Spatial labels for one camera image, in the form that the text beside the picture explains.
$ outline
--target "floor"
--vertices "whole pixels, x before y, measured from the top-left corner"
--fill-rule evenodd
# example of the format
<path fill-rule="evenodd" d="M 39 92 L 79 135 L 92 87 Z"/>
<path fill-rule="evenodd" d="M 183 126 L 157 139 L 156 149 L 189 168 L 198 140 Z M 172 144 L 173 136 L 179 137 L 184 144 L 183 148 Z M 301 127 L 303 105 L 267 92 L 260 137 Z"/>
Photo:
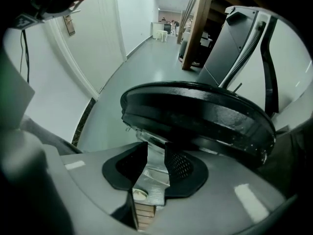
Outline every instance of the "floor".
<path fill-rule="evenodd" d="M 181 69 L 180 45 L 169 36 L 167 42 L 150 39 L 111 77 L 93 107 L 78 142 L 78 148 L 92 152 L 136 142 L 134 130 L 123 123 L 120 98 L 133 86 L 159 81 L 195 81 L 201 69 Z"/>

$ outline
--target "black machine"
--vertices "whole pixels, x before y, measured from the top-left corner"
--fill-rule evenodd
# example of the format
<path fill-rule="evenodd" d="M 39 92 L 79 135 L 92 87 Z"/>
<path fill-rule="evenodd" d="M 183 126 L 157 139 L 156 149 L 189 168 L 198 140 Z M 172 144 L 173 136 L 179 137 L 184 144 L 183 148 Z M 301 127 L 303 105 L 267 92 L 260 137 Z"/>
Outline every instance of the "black machine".
<path fill-rule="evenodd" d="M 75 0 L 23 2 L 11 27 L 77 7 Z M 34 92 L 5 53 L 0 68 L 3 234 L 138 234 L 132 188 L 154 149 L 169 186 L 145 233 L 264 234 L 305 225 L 312 119 L 279 134 L 260 106 L 224 88 L 144 84 L 120 100 L 121 121 L 140 141 L 83 153 L 35 124 L 21 125 Z"/>

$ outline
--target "baseboard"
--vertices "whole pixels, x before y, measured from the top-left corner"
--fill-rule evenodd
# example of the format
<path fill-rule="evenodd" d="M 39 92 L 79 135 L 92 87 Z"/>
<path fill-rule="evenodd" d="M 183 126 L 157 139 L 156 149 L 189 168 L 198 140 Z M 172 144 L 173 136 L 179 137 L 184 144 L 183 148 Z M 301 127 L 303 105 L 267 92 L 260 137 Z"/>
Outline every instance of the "baseboard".
<path fill-rule="evenodd" d="M 148 37 L 146 40 L 143 40 L 135 49 L 133 49 L 126 57 L 129 59 L 145 42 L 147 42 L 150 38 L 152 38 L 152 35 Z"/>

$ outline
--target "wooden post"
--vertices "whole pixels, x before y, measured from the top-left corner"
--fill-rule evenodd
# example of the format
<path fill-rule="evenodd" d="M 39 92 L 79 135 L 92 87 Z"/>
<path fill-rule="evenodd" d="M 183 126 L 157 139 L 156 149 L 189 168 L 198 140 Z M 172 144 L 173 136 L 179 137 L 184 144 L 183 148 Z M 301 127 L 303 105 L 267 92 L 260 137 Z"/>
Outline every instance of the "wooden post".
<path fill-rule="evenodd" d="M 180 27 L 179 27 L 179 32 L 178 32 L 178 37 L 177 37 L 177 44 L 180 45 L 181 43 L 181 39 L 182 39 L 182 33 L 184 31 L 184 26 L 182 26 L 182 18 L 184 17 L 186 11 L 185 10 L 182 10 L 181 11 L 181 16 L 180 16 Z"/>
<path fill-rule="evenodd" d="M 212 0 L 197 0 L 195 7 L 194 20 L 191 27 L 189 41 L 182 62 L 182 69 L 189 70 L 197 53 L 201 36 L 206 24 Z"/>

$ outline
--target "white door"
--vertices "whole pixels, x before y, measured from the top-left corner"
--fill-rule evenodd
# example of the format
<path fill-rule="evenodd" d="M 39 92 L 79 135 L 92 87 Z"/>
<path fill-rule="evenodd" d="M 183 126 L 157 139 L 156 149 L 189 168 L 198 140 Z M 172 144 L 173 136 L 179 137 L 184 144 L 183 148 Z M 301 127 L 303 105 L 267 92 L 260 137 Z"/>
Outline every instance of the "white door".
<path fill-rule="evenodd" d="M 91 86 L 100 92 L 125 60 L 116 0 L 85 0 L 71 15 L 75 34 L 69 36 L 57 18 L 68 49 Z"/>

